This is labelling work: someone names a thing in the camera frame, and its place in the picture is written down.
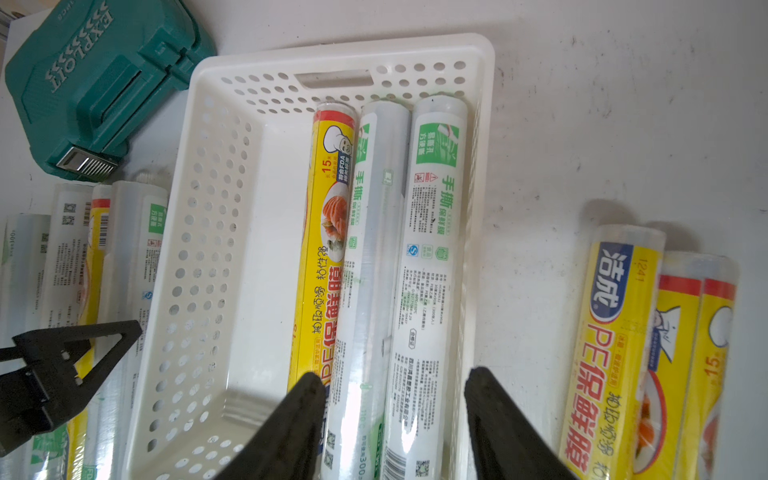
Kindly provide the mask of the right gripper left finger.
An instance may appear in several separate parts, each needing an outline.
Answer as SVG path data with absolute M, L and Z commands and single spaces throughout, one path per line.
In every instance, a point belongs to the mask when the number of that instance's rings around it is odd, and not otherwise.
M 321 379 L 312 372 L 304 374 L 217 477 L 314 479 L 325 401 Z

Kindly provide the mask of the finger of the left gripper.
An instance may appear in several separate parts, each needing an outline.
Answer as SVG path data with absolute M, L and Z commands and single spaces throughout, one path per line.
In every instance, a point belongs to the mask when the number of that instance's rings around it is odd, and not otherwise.
M 137 320 L 32 330 L 12 338 L 1 350 L 3 363 L 24 366 L 1 375 L 1 454 L 32 437 L 49 433 L 81 413 L 143 330 Z M 117 343 L 85 375 L 76 363 L 91 342 L 116 336 Z

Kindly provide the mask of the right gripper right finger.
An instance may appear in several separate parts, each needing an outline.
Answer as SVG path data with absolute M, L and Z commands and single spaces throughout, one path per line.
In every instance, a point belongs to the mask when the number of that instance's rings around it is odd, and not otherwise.
M 504 387 L 486 367 L 471 370 L 464 387 L 479 479 L 573 479 Z

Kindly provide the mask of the clear green label wrap roll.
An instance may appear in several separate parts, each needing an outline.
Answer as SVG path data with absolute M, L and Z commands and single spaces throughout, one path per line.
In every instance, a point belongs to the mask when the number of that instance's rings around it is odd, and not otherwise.
M 362 109 L 322 457 L 323 479 L 376 479 L 401 240 L 410 111 Z

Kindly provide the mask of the white green wrap roll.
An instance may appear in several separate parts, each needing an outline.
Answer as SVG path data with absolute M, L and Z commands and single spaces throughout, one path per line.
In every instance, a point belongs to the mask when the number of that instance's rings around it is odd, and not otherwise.
M 441 473 L 449 333 L 467 140 L 466 104 L 448 95 L 413 108 L 381 476 Z

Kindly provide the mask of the white plastic perforated basket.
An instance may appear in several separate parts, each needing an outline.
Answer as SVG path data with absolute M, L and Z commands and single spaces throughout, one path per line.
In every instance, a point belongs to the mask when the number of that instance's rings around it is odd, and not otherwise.
M 318 104 L 468 108 L 442 475 L 475 477 L 475 363 L 496 55 L 477 33 L 215 56 L 194 71 L 122 479 L 213 479 L 284 398 Z

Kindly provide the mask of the red oval label wrap roll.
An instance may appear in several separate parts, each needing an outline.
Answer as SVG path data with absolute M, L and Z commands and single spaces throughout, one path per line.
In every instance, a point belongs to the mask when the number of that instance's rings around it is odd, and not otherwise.
M 168 192 L 117 181 L 110 186 L 97 323 L 136 320 L 147 328 L 162 246 Z M 85 479 L 126 479 L 128 434 L 144 336 L 112 369 L 89 404 Z

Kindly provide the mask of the yellow wrap roll chef label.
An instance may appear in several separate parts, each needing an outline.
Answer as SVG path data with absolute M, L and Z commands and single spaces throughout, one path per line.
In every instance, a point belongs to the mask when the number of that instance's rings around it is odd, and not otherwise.
M 340 102 L 314 112 L 288 386 L 312 372 L 330 384 L 348 232 L 357 116 Z

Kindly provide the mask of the yellow PE wrap roll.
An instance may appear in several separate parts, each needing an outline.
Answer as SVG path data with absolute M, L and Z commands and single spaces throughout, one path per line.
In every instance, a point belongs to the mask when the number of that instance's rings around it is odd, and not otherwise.
M 558 456 L 576 479 L 629 479 L 664 232 L 603 225 L 589 253 Z

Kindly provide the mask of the grape print wrap roll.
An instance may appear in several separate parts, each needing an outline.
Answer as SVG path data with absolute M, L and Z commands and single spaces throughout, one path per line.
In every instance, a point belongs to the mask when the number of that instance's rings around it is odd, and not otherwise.
M 41 325 L 40 302 L 50 217 L 7 217 L 1 252 L 1 346 Z

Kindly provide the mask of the white text wrap roll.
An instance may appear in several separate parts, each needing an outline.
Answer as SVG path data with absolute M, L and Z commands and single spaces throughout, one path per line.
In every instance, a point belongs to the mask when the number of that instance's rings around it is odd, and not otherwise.
M 43 329 L 78 323 L 93 188 L 55 187 L 41 299 Z M 28 479 L 64 479 L 69 452 L 67 427 L 33 438 Z

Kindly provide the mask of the yellow wrap roll rightmost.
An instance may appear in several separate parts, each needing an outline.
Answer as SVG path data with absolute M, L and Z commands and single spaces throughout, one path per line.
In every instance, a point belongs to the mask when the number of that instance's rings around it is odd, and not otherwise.
M 713 478 L 737 282 L 727 257 L 665 253 L 634 478 Z

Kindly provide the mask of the yellow wrap roll left group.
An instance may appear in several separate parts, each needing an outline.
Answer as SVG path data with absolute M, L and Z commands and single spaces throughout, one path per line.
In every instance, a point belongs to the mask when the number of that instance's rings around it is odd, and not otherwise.
M 85 278 L 81 289 L 79 325 L 94 325 L 98 321 L 111 193 L 111 185 L 97 185 L 93 190 L 91 209 L 87 216 Z M 97 414 L 98 406 L 87 406 L 67 427 L 69 434 L 67 479 L 96 478 Z

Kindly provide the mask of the green plastic tool case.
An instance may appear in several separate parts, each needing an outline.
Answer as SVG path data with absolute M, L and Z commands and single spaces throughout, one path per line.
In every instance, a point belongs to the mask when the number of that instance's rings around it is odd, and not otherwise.
M 99 183 L 215 53 L 182 1 L 61 1 L 11 57 L 5 83 L 40 169 Z

